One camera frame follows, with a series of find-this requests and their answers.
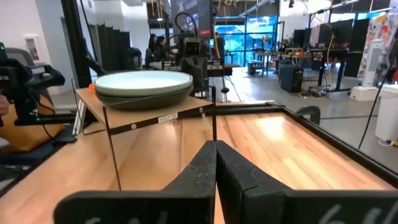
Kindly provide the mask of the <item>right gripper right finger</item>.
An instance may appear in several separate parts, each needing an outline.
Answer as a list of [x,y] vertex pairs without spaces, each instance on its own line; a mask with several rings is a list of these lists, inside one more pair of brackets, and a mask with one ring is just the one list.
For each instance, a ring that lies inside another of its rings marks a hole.
[[395,190],[293,190],[225,142],[216,148],[226,223],[397,224]]

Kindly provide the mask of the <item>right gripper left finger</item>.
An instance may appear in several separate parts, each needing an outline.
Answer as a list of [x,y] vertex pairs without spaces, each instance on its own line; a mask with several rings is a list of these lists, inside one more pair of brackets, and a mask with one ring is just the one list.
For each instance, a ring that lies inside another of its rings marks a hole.
[[212,223],[217,148],[206,141],[162,190],[96,190],[71,194],[54,210],[56,224]]

